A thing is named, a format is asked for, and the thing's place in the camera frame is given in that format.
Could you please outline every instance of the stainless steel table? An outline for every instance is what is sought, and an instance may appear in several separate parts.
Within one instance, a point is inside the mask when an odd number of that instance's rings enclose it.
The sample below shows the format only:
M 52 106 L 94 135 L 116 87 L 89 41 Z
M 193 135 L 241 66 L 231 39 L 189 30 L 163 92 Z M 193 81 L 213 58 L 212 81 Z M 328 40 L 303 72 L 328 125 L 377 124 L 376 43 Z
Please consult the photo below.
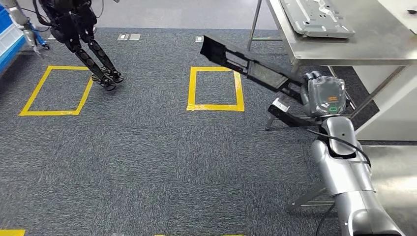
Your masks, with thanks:
M 282 41 L 293 64 L 293 72 L 301 65 L 399 66 L 353 111 L 351 118 L 366 107 L 407 65 L 417 64 L 417 48 L 412 45 L 414 34 L 377 0 L 332 0 L 356 32 L 350 39 L 303 37 L 293 31 L 280 0 L 266 1 L 281 31 Z M 253 30 L 258 11 L 257 8 Z

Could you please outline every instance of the yellow tape square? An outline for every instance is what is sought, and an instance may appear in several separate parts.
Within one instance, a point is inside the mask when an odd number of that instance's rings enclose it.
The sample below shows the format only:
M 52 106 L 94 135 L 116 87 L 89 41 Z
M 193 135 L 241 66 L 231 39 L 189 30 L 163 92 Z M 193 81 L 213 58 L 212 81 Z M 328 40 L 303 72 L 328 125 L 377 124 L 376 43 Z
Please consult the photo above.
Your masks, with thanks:
M 0 230 L 0 236 L 24 236 L 25 230 Z
M 49 65 L 46 69 L 45 73 L 43 74 L 42 78 L 40 79 L 38 85 L 36 86 L 35 90 L 33 91 L 32 95 L 30 96 L 29 100 L 27 101 L 26 105 L 20 112 L 19 116 L 65 116 L 65 115 L 74 115 L 77 116 L 80 114 L 81 109 L 83 108 L 87 97 L 89 96 L 89 92 L 92 86 L 92 79 L 90 78 L 86 89 L 84 90 L 83 96 L 81 97 L 81 101 L 78 104 L 78 107 L 74 111 L 29 111 L 30 106 L 32 105 L 33 101 L 35 100 L 36 96 L 38 95 L 40 89 L 42 88 L 45 80 L 48 78 L 49 74 L 52 70 L 89 70 L 87 67 L 84 66 L 57 66 L 57 65 Z
M 244 112 L 245 105 L 243 101 L 242 82 L 240 74 L 233 71 L 235 77 L 236 90 L 236 105 L 221 105 L 221 104 L 195 104 L 195 91 L 197 83 L 197 71 L 231 71 L 231 69 L 223 66 L 207 66 L 207 67 L 191 67 L 190 70 L 190 85 L 188 88 L 188 105 L 187 111 L 195 110 L 212 110 L 212 111 L 237 111 Z

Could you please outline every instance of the green indicator light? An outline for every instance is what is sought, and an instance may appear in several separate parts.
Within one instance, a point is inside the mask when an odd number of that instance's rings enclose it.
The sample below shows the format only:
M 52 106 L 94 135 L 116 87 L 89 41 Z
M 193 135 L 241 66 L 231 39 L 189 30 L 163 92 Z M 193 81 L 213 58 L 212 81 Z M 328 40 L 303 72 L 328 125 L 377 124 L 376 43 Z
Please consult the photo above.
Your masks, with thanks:
M 330 107 L 328 110 L 330 112 L 337 112 L 337 107 Z

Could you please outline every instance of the black cable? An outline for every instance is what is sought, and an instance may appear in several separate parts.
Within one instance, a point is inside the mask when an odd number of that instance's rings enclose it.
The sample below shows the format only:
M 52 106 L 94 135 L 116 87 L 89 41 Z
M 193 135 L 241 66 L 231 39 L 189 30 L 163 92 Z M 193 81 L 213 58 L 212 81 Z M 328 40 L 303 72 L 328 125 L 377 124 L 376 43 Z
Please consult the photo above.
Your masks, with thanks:
M 321 218 L 321 220 L 320 220 L 320 223 L 319 223 L 319 225 L 317 226 L 317 229 L 316 229 L 316 236 L 319 236 L 319 231 L 320 231 L 320 228 L 322 227 L 322 225 L 323 225 L 323 223 L 324 223 L 324 221 L 325 221 L 325 219 L 327 218 L 327 216 L 330 214 L 330 212 L 331 212 L 331 210 L 333 210 L 333 208 L 336 206 L 336 203 L 333 203 L 329 208 L 328 208 L 328 210 L 325 212 L 325 214 L 323 215 L 323 217 Z
M 22 9 L 22 10 L 25 10 L 25 11 L 30 11 L 30 12 L 33 12 L 33 13 L 35 13 L 35 14 L 36 14 L 36 11 L 30 10 L 30 9 L 26 9 L 26 8 L 23 8 L 23 7 L 21 7 L 21 9 Z M 46 17 L 44 17 L 43 15 L 41 15 L 41 14 L 40 14 L 40 16 L 41 16 L 43 19 L 45 19 L 45 21 L 48 21 L 48 19 L 47 19 Z M 38 29 L 32 29 L 32 30 L 33 30 L 33 31 L 38 31 L 38 32 L 46 32 L 46 31 L 48 31 L 48 30 L 49 30 L 49 28 L 50 28 L 50 26 L 48 26 L 48 28 L 47 28 L 46 30 L 38 30 Z
M 348 146 L 356 149 L 358 152 L 360 152 L 363 155 L 363 157 L 365 157 L 366 163 L 369 165 L 369 167 L 371 167 L 371 161 L 369 160 L 368 155 L 366 155 L 365 152 L 363 152 L 360 148 L 356 147 L 355 145 L 353 145 L 353 144 L 351 144 L 351 143 L 349 143 L 349 142 L 347 142 L 347 141 L 345 141 L 343 139 L 339 139 L 337 137 L 333 137 L 333 136 L 330 136 L 330 135 L 327 135 L 327 134 L 323 134 L 323 133 L 320 133 L 320 132 L 316 132 L 316 131 L 311 130 L 311 129 L 307 129 L 307 131 L 310 132 L 310 133 L 313 133 L 313 134 L 317 134 L 317 135 L 320 135 L 320 136 L 329 138 L 329 139 L 334 139 L 336 141 L 339 141 L 341 143 L 344 143 L 344 144 L 346 144 L 346 145 L 348 145 Z
M 36 0 L 33 0 L 32 2 L 33 2 L 33 6 L 35 7 L 35 13 L 36 13 L 36 16 L 38 17 L 39 23 L 41 23 L 44 26 L 52 26 L 53 24 L 51 22 L 43 20 L 42 15 L 39 13 L 38 4 Z
M 100 12 L 100 15 L 99 16 L 96 16 L 97 19 L 100 18 L 101 15 L 103 15 L 103 11 L 104 11 L 104 0 L 101 1 L 101 12 Z

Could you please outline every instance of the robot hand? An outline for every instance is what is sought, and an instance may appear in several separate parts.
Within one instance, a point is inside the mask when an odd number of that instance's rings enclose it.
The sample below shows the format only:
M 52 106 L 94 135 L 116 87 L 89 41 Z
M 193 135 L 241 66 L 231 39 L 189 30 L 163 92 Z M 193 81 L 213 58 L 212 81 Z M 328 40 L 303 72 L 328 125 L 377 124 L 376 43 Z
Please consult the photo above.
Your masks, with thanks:
M 37 47 L 36 35 L 32 31 L 29 19 L 23 13 L 16 0 L 0 0 L 0 4 L 7 10 L 14 25 L 23 32 L 26 42 L 40 55 Z

